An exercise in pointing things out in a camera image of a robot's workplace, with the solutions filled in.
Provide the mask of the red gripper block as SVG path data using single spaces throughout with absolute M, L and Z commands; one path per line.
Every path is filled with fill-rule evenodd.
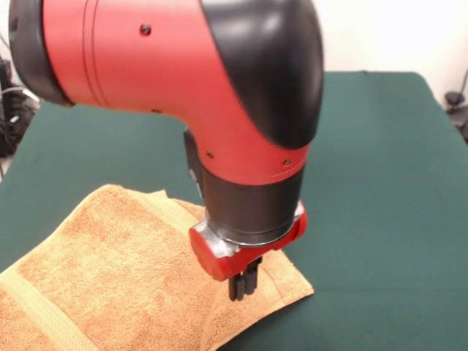
M 231 301 L 242 301 L 257 289 L 259 266 L 263 255 L 280 250 L 300 238 L 306 230 L 308 216 L 305 210 L 295 212 L 289 232 L 278 241 L 266 245 L 234 244 L 219 237 L 206 220 L 189 230 L 189 240 L 199 264 L 217 281 L 228 280 Z

